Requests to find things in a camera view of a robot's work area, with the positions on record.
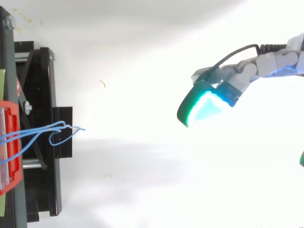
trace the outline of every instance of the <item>glowing green light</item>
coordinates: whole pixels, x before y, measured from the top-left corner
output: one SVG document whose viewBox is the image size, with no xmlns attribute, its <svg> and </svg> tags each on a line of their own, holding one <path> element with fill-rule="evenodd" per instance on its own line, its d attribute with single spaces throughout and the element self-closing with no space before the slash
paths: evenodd
<svg viewBox="0 0 304 228">
<path fill-rule="evenodd" d="M 197 100 L 187 117 L 187 126 L 195 122 L 206 120 L 212 116 L 222 113 L 231 107 L 216 94 L 207 91 Z"/>
</svg>

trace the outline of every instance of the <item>white surface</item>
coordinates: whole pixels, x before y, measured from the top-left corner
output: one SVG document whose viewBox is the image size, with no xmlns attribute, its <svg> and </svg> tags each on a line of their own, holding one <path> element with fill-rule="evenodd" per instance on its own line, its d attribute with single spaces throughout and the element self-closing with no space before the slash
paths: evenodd
<svg viewBox="0 0 304 228">
<path fill-rule="evenodd" d="M 56 52 L 57 105 L 87 129 L 60 161 L 61 214 L 29 227 L 304 226 L 302 78 L 259 79 L 200 131 L 177 121 L 194 71 L 303 32 L 299 1 L 226 3 L 1 1 L 22 29 L 16 40 Z"/>
</svg>

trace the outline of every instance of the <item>silver bolt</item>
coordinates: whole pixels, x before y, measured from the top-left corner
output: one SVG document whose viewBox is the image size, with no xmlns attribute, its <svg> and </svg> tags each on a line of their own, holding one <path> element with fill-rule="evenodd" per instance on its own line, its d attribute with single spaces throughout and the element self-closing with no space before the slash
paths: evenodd
<svg viewBox="0 0 304 228">
<path fill-rule="evenodd" d="M 7 27 L 9 30 L 16 28 L 16 20 L 12 15 L 7 15 L 3 21 L 4 27 Z"/>
<path fill-rule="evenodd" d="M 29 115 L 30 111 L 32 111 L 32 109 L 33 109 L 28 101 L 24 102 L 23 108 L 24 108 L 26 115 Z"/>
<path fill-rule="evenodd" d="M 49 54 L 49 60 L 51 60 L 52 62 L 54 62 L 56 60 L 56 55 L 54 52 Z"/>
</svg>

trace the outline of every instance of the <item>metal rod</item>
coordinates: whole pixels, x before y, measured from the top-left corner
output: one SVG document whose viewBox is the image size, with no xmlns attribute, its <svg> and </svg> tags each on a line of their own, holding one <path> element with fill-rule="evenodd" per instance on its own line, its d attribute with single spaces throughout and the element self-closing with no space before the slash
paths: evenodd
<svg viewBox="0 0 304 228">
<path fill-rule="evenodd" d="M 15 53 L 16 63 L 25 63 L 28 60 L 29 52 Z"/>
<path fill-rule="evenodd" d="M 23 160 L 23 169 L 39 169 L 39 168 L 41 168 L 41 164 L 38 159 Z"/>
</svg>

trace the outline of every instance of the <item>red plastic part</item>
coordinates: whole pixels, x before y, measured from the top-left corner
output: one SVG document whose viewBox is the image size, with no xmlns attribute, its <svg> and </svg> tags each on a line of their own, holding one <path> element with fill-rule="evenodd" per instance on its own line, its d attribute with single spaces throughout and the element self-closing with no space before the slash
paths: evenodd
<svg viewBox="0 0 304 228">
<path fill-rule="evenodd" d="M 0 101 L 0 107 L 5 108 L 5 127 L 6 134 L 19 131 L 19 107 L 17 104 L 9 101 Z M 7 143 L 8 158 L 14 156 L 20 151 L 20 139 Z M 0 196 L 14 188 L 22 180 L 21 157 L 17 157 L 9 162 L 10 182 L 0 190 Z"/>
</svg>

